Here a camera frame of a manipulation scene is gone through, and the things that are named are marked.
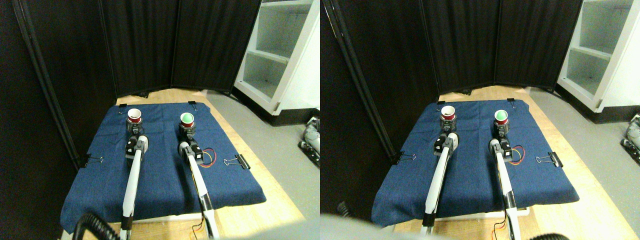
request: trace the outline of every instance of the floor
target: floor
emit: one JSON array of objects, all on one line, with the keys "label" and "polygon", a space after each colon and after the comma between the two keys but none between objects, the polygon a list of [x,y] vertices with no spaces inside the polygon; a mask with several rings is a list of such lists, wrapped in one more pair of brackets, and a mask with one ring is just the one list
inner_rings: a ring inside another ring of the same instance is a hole
[{"label": "floor", "polygon": [[298,148],[305,126],[272,127],[226,95],[209,91],[207,99],[251,147],[302,215],[306,219],[319,216],[320,169]]},{"label": "floor", "polygon": [[559,97],[528,90],[640,236],[640,166],[620,146],[628,123],[594,124]]}]

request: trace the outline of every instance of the blue cloth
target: blue cloth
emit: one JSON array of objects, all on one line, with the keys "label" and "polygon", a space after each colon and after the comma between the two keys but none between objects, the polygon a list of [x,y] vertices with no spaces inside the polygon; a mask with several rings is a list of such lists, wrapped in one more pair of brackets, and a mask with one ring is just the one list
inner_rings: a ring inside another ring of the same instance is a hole
[{"label": "blue cloth", "polygon": [[[506,100],[447,102],[441,106],[446,105],[456,108],[460,144],[447,165],[437,209],[439,218],[503,210],[497,166],[489,152],[493,114],[500,109],[509,114],[507,137],[511,146],[522,145],[526,151],[519,165],[506,163],[516,205],[564,204],[579,199],[562,168],[536,162],[536,156],[548,156],[551,149],[525,102],[516,100],[516,108]],[[404,143],[402,150],[416,154],[416,159],[400,161],[387,173],[373,203],[371,218],[375,224],[389,226],[422,219],[438,161],[433,155],[433,143],[440,134],[437,109],[435,103],[426,107]]]},{"label": "blue cloth", "polygon": [[120,222],[129,179],[124,149],[130,134],[125,118],[131,108],[142,112],[144,135],[149,139],[140,167],[135,220],[200,212],[191,170],[178,154],[178,123],[180,114],[185,112],[195,117],[194,139],[200,148],[211,147],[218,155],[211,167],[200,167],[214,208],[265,202],[262,188],[250,170],[225,166],[223,159],[235,158],[236,148],[211,110],[202,103],[196,107],[198,111],[187,103],[130,105],[123,114],[118,114],[117,106],[110,108],[88,151],[93,157],[104,157],[104,161],[90,163],[78,171],[62,207],[62,227],[73,232],[85,212],[94,212],[108,222]]}]

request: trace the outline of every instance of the black partition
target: black partition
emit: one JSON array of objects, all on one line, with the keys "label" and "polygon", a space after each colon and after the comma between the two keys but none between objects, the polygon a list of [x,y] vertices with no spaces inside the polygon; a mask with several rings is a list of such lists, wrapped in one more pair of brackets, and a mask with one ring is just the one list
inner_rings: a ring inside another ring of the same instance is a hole
[{"label": "black partition", "polygon": [[89,149],[115,87],[98,1],[24,1],[77,157]]},{"label": "black partition", "polygon": [[393,147],[391,155],[396,154],[424,107],[438,96],[420,1],[332,2],[344,19],[342,31],[374,115]]},{"label": "black partition", "polygon": [[371,218],[371,206],[382,179],[391,167],[385,147],[365,104],[360,98],[354,72],[342,54],[333,35],[324,4],[321,3],[320,41],[323,55],[320,61],[320,88],[323,110],[323,169],[320,177],[320,211],[337,213],[345,202],[351,214]]},{"label": "black partition", "polygon": [[57,239],[76,171],[11,1],[0,3],[0,42],[0,238]]},{"label": "black partition", "polygon": [[582,1],[501,3],[495,84],[555,88]]},{"label": "black partition", "polygon": [[100,1],[118,96],[169,88],[178,0]]},{"label": "black partition", "polygon": [[423,2],[440,94],[491,85],[500,1]]},{"label": "black partition", "polygon": [[181,1],[172,86],[231,92],[259,8],[260,0]]}]

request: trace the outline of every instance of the wooden board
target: wooden board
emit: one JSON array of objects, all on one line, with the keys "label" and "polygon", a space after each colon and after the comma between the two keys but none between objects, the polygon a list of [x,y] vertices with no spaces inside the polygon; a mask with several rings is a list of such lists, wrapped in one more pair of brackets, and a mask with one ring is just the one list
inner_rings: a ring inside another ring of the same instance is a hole
[{"label": "wooden board", "polygon": [[[460,93],[440,96],[440,100],[447,102],[507,98],[520,99],[529,105],[531,115],[551,149],[562,160],[564,172],[580,196],[580,200],[575,203],[531,207],[528,216],[518,218],[522,239],[553,232],[563,234],[569,239],[638,239],[578,154],[524,89],[490,86],[474,90],[471,96]],[[493,224],[500,221],[502,220],[436,221],[435,233],[456,239],[491,239]],[[421,226],[422,220],[412,220],[396,225],[395,231],[420,232]],[[497,231],[497,236],[498,239],[509,238],[506,230]]]},{"label": "wooden board", "polygon": [[[202,102],[211,108],[211,114],[220,123],[231,142],[251,166],[251,173],[258,181],[267,202],[262,204],[223,207],[216,209],[216,223],[221,237],[245,237],[254,233],[277,227],[286,223],[304,220],[300,210],[293,204],[289,195],[273,178],[269,170],[260,162],[249,146],[240,138],[218,110],[211,105],[206,97],[196,90],[167,89],[152,92],[147,99],[126,96],[118,99],[116,104],[160,104],[174,102],[188,102],[194,100]],[[134,223],[131,239],[191,239],[191,226],[199,224],[200,220],[161,221],[155,223]],[[111,224],[117,232],[120,224]],[[204,239],[204,232],[197,234]],[[87,232],[85,239],[94,239]]]}]

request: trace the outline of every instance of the red cup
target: red cup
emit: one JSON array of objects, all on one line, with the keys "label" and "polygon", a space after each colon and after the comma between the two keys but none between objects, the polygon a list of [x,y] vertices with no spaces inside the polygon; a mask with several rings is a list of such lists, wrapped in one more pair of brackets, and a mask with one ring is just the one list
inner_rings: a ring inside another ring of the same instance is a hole
[{"label": "red cup", "polygon": [[193,126],[194,119],[193,114],[183,113],[180,115],[180,124],[184,127],[191,127]]},{"label": "red cup", "polygon": [[498,110],[493,114],[493,117],[495,118],[495,122],[499,125],[504,125],[507,124],[509,122],[509,114],[507,113],[507,111],[504,110]]},{"label": "red cup", "polygon": [[134,123],[140,122],[140,120],[142,120],[142,118],[140,118],[141,116],[142,116],[142,112],[137,108],[132,108],[127,112],[127,117],[129,118],[130,122],[134,122]]},{"label": "red cup", "polygon": [[440,113],[442,114],[442,118],[446,120],[452,120],[453,118],[456,118],[456,109],[452,106],[444,106]]}]

